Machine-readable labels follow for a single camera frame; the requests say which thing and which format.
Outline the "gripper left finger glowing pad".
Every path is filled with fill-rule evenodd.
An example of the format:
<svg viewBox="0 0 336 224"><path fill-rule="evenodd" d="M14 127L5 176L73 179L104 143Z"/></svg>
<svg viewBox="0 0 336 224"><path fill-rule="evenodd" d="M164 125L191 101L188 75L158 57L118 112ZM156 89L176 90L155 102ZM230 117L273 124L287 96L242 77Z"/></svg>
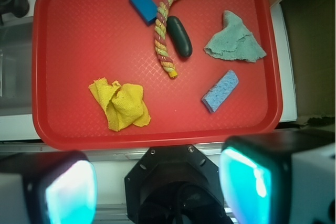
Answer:
<svg viewBox="0 0 336 224"><path fill-rule="evenodd" d="M1 158L1 223L93 223L95 168L81 151Z"/></svg>

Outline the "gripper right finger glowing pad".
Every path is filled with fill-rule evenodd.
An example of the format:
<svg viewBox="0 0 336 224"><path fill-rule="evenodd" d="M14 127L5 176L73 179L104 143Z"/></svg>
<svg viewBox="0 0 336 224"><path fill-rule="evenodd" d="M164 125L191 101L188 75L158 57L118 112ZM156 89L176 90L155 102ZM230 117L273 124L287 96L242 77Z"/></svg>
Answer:
<svg viewBox="0 0 336 224"><path fill-rule="evenodd" d="M219 180L239 223L335 223L335 134L305 129L229 137Z"/></svg>

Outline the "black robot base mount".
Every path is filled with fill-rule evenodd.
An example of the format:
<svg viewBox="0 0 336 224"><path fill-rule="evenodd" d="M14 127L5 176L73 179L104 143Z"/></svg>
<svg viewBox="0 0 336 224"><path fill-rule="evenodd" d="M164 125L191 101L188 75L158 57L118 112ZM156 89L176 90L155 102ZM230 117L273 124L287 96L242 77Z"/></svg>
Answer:
<svg viewBox="0 0 336 224"><path fill-rule="evenodd" d="M232 223L219 168L193 145L152 147L124 179L133 223Z"/></svg>

